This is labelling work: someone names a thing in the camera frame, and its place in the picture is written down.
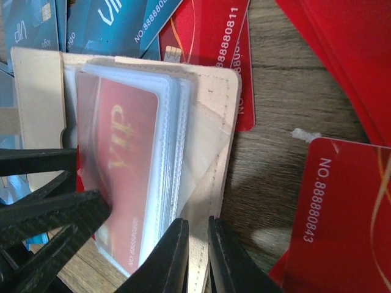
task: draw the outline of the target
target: stack of cards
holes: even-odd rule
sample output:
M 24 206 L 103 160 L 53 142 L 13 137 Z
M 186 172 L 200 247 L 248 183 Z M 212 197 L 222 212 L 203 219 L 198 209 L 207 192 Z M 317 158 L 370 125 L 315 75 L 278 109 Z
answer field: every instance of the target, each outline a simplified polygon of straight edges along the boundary
M 371 142 L 391 146 L 391 2 L 277 3 L 345 91 Z
M 270 277 L 291 292 L 389 292 L 391 148 L 309 147 L 289 251 Z
M 129 276 L 177 217 L 192 83 L 100 65 L 80 69 L 78 188 L 100 189 L 111 204 L 95 240 Z
M 232 68 L 243 81 L 236 130 L 249 131 L 255 125 L 249 2 L 2 0 L 9 72 L 13 46 Z

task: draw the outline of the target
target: stitched seam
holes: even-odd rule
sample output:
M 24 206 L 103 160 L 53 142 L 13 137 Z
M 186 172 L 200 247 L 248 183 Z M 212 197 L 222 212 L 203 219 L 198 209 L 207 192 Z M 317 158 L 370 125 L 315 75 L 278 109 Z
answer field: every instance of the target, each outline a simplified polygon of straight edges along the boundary
M 225 105 L 224 105 L 224 114 L 223 114 L 223 118 L 222 118 L 222 123 L 221 123 L 221 128 L 223 129 L 224 126 L 225 126 L 225 118 L 227 117 L 227 110 L 228 110 L 228 100 L 229 100 L 229 95 L 228 95 L 228 92 L 230 90 L 230 86 L 229 86 L 229 82 L 228 82 L 228 79 L 225 79 L 225 83 L 227 84 L 227 91 L 226 91 L 226 94 L 225 94 Z M 207 234 L 208 234 L 208 221 L 209 221 L 209 215 L 211 213 L 211 209 L 212 209 L 212 201 L 213 201 L 213 193 L 214 193 L 214 187 L 215 187 L 215 184 L 216 184 L 216 175 L 217 175 L 217 165 L 219 163 L 219 160 L 220 160 L 220 155 L 217 154 L 217 159 L 216 159 L 216 165 L 214 166 L 214 170 L 213 170 L 213 183 L 212 183 L 212 186 L 211 186 L 211 197 L 210 197 L 210 200 L 209 200 L 209 208 L 208 208 L 208 220 L 206 221 L 206 229 L 204 231 L 204 237 L 206 236 L 207 237 Z M 194 291 L 195 292 L 197 290 L 197 285 L 198 285 L 198 280 L 200 278 L 200 271 L 201 271 L 201 262 L 202 262 L 202 259 L 203 259 L 203 254 L 205 252 L 205 249 L 206 251 L 208 251 L 207 249 L 207 244 L 203 244 L 202 245 L 202 250 L 201 250 L 201 255 L 200 255 L 200 258 L 198 260 L 198 264 L 197 264 L 197 267 L 198 267 L 198 271 L 197 271 L 197 278 L 195 279 L 195 288 L 194 288 Z
M 175 170 L 174 170 L 173 178 L 174 178 L 174 182 L 176 182 L 176 184 L 175 184 L 175 190 L 172 191 L 172 194 L 175 195 L 176 199 L 174 201 L 174 204 L 171 201 L 171 204 L 172 204 L 171 210 L 173 212 L 170 213 L 170 220 L 174 217 L 174 215 L 177 214 L 179 181 L 180 181 L 180 176 L 181 176 L 181 168 L 178 169 L 178 163 L 179 163 L 179 161 L 180 161 L 180 164 L 182 164 L 182 162 L 183 162 L 183 153 L 184 153 L 184 147 L 185 147 L 185 136 L 186 136 L 186 126 L 187 126 L 186 118 L 189 117 L 189 115 L 188 115 L 189 104 L 183 102 L 182 95 L 180 95 L 180 98 L 181 98 L 182 103 L 180 106 L 180 117 L 178 119 L 179 128 L 177 131 L 177 138 L 180 135 L 179 142 L 180 142 L 181 151 L 179 153 L 177 151 L 175 152 L 175 165 L 174 165 Z
M 14 69 L 14 75 L 16 75 L 15 73 L 18 72 L 18 62 L 13 63 L 12 67 Z M 24 130 L 23 107 L 21 106 L 21 100 L 18 98 L 20 96 L 20 86 L 19 86 L 19 82 L 17 81 L 17 79 L 15 78 L 14 80 L 15 80 L 15 85 L 16 85 L 16 100 L 18 101 L 20 134 L 22 136 L 23 148 L 26 148 L 25 143 L 23 141 L 24 140 L 23 137 L 26 136 L 25 135 L 25 130 Z M 30 174 L 27 174 L 27 181 L 29 181 L 29 177 L 30 177 Z
M 98 65 L 97 63 L 91 62 L 92 60 L 93 59 L 88 60 L 85 63 Z M 130 68 L 138 68 L 138 69 L 143 69 L 143 70 L 148 70 L 148 71 L 151 70 L 151 67 L 147 67 L 145 65 L 120 63 L 120 61 L 116 62 L 115 59 L 111 59 L 111 61 L 113 61 L 113 63 L 115 63 L 116 65 L 119 65 L 119 68 L 130 67 Z M 80 65 L 80 63 L 72 63 L 72 64 L 69 64 L 69 65 Z M 106 64 L 101 64 L 100 63 L 99 65 L 102 65 L 102 66 L 113 66 L 113 64 L 108 64 L 108 63 L 106 63 Z M 172 71 L 172 70 L 165 70 L 165 69 L 159 69 L 159 68 L 154 68 L 153 70 L 154 70 L 154 72 L 160 72 L 160 73 L 175 73 L 175 74 L 183 73 L 183 75 L 187 76 L 187 77 L 196 75 L 196 76 L 203 76 L 203 77 L 206 77 L 206 78 L 215 78 L 215 79 L 218 79 L 220 81 L 225 81 L 228 84 L 228 79 L 226 79 L 226 78 L 219 78 L 218 76 L 209 75 L 209 74 L 199 74 L 199 73 L 190 73 L 189 74 L 189 73 L 186 73 L 184 71 Z

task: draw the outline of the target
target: card holder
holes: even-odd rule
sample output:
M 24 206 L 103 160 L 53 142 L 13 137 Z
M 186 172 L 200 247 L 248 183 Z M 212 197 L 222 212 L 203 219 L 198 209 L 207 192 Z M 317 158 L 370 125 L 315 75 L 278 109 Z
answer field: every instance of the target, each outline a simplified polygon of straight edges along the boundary
M 192 142 L 194 147 L 190 150 L 185 147 L 183 156 L 183 160 L 187 162 L 186 173 L 189 178 L 192 178 L 193 186 L 186 188 L 191 194 L 181 211 L 177 209 L 175 212 L 180 212 L 181 217 L 189 220 L 188 289 L 192 292 L 202 292 L 208 271 L 207 222 L 209 215 L 218 216 L 221 210 L 227 161 L 232 147 L 241 90 L 238 74 L 221 68 L 25 48 L 12 49 L 12 59 L 18 104 L 20 111 L 24 113 L 20 115 L 21 132 L 24 142 L 30 148 L 62 146 L 60 134 L 65 129 L 63 66 L 82 67 L 86 63 L 94 63 L 168 74 L 172 78 L 193 82 L 191 106 L 196 111 L 189 113 L 192 117 L 189 117 L 186 127 L 188 134 L 191 135 L 186 137 L 186 141 Z M 197 117 L 206 117 L 207 121 Z M 205 128 L 205 125 L 210 125 L 212 128 Z M 215 129 L 222 129 L 220 137 L 214 136 Z M 208 151 L 210 148 L 221 150 L 213 156 L 213 152 Z M 211 160 L 213 162 L 207 167 L 197 157 L 203 151 L 206 151 L 207 156 L 213 157 Z M 200 175 L 202 172 L 199 172 L 200 164 L 206 169 L 203 176 Z
M 78 145 L 81 158 L 84 158 L 83 160 L 81 159 L 79 174 L 86 189 L 99 188 L 99 178 L 102 177 L 102 174 L 100 177 L 94 176 L 97 175 L 96 173 L 93 176 L 89 176 L 89 173 L 91 173 L 88 170 L 89 168 L 97 168 L 104 174 L 103 176 L 106 176 L 106 179 L 103 181 L 108 182 L 106 185 L 109 187 L 105 189 L 109 194 L 109 199 L 112 201 L 113 212 L 108 220 L 108 225 L 102 227 L 105 232 L 97 233 L 97 245 L 99 248 L 106 247 L 106 253 L 120 261 L 123 264 L 122 266 L 127 267 L 128 269 L 125 269 L 125 271 L 132 273 L 146 260 L 153 247 L 168 228 L 168 225 L 173 220 L 169 216 L 175 214 L 171 211 L 173 208 L 176 208 L 178 198 L 178 194 L 172 192 L 174 170 L 177 173 L 175 175 L 180 176 L 180 165 L 175 165 L 175 163 L 180 164 L 181 162 L 180 157 L 183 154 L 181 138 L 184 140 L 186 131 L 186 127 L 183 124 L 187 122 L 187 119 L 183 117 L 186 117 L 188 112 L 188 107 L 182 106 L 180 108 L 179 105 L 180 101 L 184 105 L 189 104 L 191 91 L 190 89 L 186 91 L 180 90 L 181 85 L 182 87 L 185 86 L 185 81 L 179 81 L 163 74 L 148 74 L 97 65 L 85 65 L 81 70 L 78 74 L 79 88 L 87 88 L 81 89 L 78 95 Z M 95 82 L 99 81 L 98 85 L 92 83 L 89 86 L 91 84 L 90 81 L 93 80 Z M 112 109 L 112 126 L 109 130 L 106 128 L 107 123 L 100 125 L 100 120 L 104 119 L 102 117 L 105 115 L 110 114 L 110 109 Z M 177 132 L 178 128 L 182 129 L 183 133 L 179 134 Z M 107 142 L 108 140 L 111 140 L 111 142 L 99 150 L 101 142 Z M 145 151 L 147 148 L 150 148 L 148 144 L 151 142 L 153 142 L 153 146 L 151 147 L 150 157 Z M 117 162 L 115 162 L 115 165 L 111 165 L 110 161 L 100 162 L 100 158 L 104 160 L 104 149 L 107 149 L 107 146 L 110 148 L 110 153 L 114 154 L 116 158 L 121 156 L 121 160 L 125 160 L 124 157 L 133 152 L 137 153 L 138 156 L 144 156 L 144 163 L 150 160 L 150 164 L 148 163 L 147 166 L 149 169 L 150 165 L 149 175 L 144 173 L 142 178 L 130 183 L 131 185 L 127 189 L 128 198 L 120 197 L 122 191 L 118 190 L 126 182 L 120 182 L 118 179 L 119 173 L 111 173 L 111 171 L 115 172 L 114 168 L 124 166 L 119 166 Z M 137 157 L 131 157 L 127 163 L 136 164 L 136 167 L 130 167 L 135 168 L 135 170 L 131 170 L 128 173 L 129 170 L 127 168 L 122 169 L 122 175 L 128 174 L 124 181 L 129 183 L 129 181 L 132 182 L 132 178 L 137 177 L 137 174 L 134 174 L 132 171 L 136 173 L 139 170 L 141 172 L 145 171 L 145 168 L 141 167 L 140 163 L 137 162 Z M 109 164 L 110 167 L 104 171 L 106 164 Z M 140 184 L 140 181 L 143 181 L 145 177 L 149 177 L 149 182 L 147 183 L 148 194 L 143 194 L 140 190 L 137 192 L 133 188 L 134 185 Z M 132 212 L 132 208 L 136 205 L 134 197 L 137 197 L 138 200 L 144 200 L 146 204 L 144 206 L 141 204 L 138 211 L 133 210 Z M 128 205 L 130 210 L 124 214 L 123 208 L 117 209 L 116 205 L 121 205 L 122 207 Z M 145 210 L 144 215 L 142 215 L 140 209 Z M 129 237 L 128 241 L 129 245 L 131 242 L 139 244 L 138 242 L 140 241 L 140 251 L 134 252 L 134 248 L 133 250 L 126 248 L 126 243 L 118 245 L 118 242 L 122 242 L 125 238 L 127 231 L 130 232 L 130 229 L 119 231 L 122 229 L 119 223 L 123 222 L 127 217 L 129 217 L 129 227 L 136 225 L 134 217 L 137 219 L 137 226 L 143 225 L 142 231 L 137 231 L 134 228 L 134 234 L 137 234 L 137 237 L 135 236 L 134 239 Z M 113 235 L 115 234 L 121 235 L 121 239 L 114 239 L 113 237 L 115 236 Z M 129 251 L 133 252 L 133 255 L 123 256 L 123 254 L 129 253 Z M 130 257 L 136 258 L 136 255 L 139 263 L 134 265 L 131 262 L 132 267 L 129 267 L 128 259 Z

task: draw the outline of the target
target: card chip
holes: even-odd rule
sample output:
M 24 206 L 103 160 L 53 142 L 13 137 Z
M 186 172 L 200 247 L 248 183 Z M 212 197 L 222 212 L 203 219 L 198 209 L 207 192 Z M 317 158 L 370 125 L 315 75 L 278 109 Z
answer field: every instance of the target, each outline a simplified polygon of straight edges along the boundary
M 164 53 L 164 61 L 172 63 L 181 62 L 182 50 L 173 46 L 167 46 Z
M 46 21 L 49 20 L 50 18 L 51 18 L 50 3 L 47 3 L 42 7 L 42 19 L 43 21 Z

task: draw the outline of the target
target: card wallet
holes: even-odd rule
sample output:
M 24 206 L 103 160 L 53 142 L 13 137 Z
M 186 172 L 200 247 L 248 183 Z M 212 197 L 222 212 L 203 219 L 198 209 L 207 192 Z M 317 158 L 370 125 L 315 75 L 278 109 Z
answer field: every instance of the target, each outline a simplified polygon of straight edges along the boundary
M 201 67 L 128 57 L 104 57 L 69 54 L 57 51 L 13 48 L 12 62 L 23 145 L 28 149 L 62 148 L 65 129 L 64 65 L 94 63 L 125 67 L 140 71 L 169 74 L 190 79 L 194 83 L 195 107 L 217 123 L 230 139 L 216 156 L 214 163 L 195 187 L 181 213 L 189 220 L 189 292 L 203 292 L 208 273 L 208 217 L 219 216 L 228 159 L 236 125 L 241 80 L 229 69 Z M 202 132 L 195 139 L 207 141 Z M 32 190 L 53 179 L 56 174 L 29 176 Z

